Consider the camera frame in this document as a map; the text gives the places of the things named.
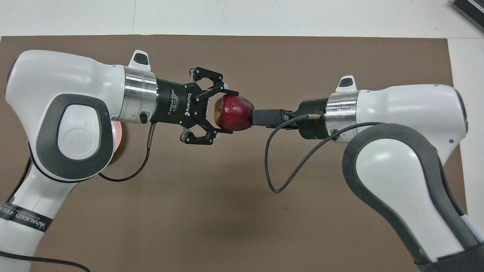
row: apple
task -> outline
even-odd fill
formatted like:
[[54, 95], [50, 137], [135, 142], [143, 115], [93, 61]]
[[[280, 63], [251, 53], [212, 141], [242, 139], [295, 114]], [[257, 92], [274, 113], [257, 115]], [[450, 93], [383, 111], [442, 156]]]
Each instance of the apple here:
[[240, 95], [226, 94], [215, 102], [213, 119], [225, 130], [240, 131], [251, 127], [254, 105]]

